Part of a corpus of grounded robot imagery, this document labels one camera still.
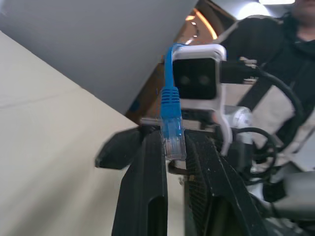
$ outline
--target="wall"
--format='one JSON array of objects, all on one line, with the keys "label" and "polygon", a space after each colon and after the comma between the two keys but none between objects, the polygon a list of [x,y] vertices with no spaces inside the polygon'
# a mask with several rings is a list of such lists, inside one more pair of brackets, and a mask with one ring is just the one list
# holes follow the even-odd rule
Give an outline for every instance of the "wall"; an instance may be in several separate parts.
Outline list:
[{"label": "wall", "polygon": [[274,17],[282,16],[286,10],[283,6],[263,6],[253,0],[212,0],[223,10],[240,20],[250,15],[263,14]]},{"label": "wall", "polygon": [[[0,235],[111,236],[126,169],[94,167],[135,127],[0,32]],[[169,235],[184,235],[183,187],[168,174]]]},{"label": "wall", "polygon": [[0,30],[124,113],[196,2],[5,0]]}]

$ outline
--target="ethernet cable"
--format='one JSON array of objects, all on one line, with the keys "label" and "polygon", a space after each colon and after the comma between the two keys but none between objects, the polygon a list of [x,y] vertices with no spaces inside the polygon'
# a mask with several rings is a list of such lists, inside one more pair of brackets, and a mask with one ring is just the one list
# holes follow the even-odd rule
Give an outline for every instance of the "ethernet cable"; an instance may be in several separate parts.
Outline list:
[{"label": "ethernet cable", "polygon": [[161,91],[161,134],[166,160],[186,159],[186,145],[178,89],[174,86],[173,52],[183,44],[174,44],[165,57],[165,87]]}]

